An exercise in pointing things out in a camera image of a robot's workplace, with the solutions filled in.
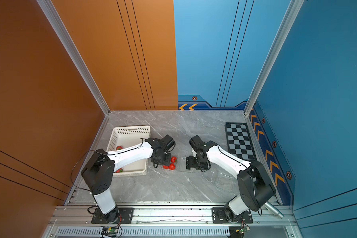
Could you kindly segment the clear plastic clamshell container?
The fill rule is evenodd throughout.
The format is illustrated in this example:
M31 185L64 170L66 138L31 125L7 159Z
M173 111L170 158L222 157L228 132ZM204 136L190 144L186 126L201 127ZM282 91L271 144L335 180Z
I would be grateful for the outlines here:
M163 165L163 168L164 169L167 169L167 170L170 170L169 169L169 165L171 164L172 162L170 161L169 164L166 166L166 165ZM175 165L175 171L179 171L179 172L184 172L184 173L192 173L194 171L194 168L187 168L186 166L186 159L185 158L177 158L177 161L174 163Z

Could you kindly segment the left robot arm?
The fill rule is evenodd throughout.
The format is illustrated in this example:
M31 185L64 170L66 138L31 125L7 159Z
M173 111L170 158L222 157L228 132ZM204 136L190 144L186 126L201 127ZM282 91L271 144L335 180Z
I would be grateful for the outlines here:
M175 145L172 137L166 135L162 139L142 138L141 143L117 151L94 151L81 171L81 176L97 204L94 218L108 224L119 223L120 210L110 191L113 174L129 164L144 159L151 159L155 167L169 166L171 151Z

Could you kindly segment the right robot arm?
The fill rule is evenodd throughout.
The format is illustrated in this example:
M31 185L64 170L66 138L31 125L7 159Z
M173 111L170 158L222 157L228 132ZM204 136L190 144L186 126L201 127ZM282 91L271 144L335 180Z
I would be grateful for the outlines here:
M190 139L189 144L193 155L186 157L186 169L207 172L212 164L216 164L238 181L240 194L227 202L224 208L228 222L240 223L243 213L249 210L258 212L262 207L283 218L282 213L269 202L276 194L276 188L259 161L240 159L214 141L204 142L197 135Z

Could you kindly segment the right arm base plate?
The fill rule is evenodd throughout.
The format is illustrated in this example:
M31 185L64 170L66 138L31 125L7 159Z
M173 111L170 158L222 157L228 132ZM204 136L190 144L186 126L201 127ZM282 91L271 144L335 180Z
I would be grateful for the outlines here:
M253 218L250 210L247 210L239 215L235 215L231 209L224 207L211 208L212 219L214 224L252 224Z

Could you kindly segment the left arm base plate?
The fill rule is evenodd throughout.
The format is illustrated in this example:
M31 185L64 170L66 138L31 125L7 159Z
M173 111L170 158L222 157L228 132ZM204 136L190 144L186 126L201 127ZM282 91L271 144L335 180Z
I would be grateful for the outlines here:
M100 208L96 208L92 214L92 224L131 224L134 214L132 207L116 207L108 214L103 214Z

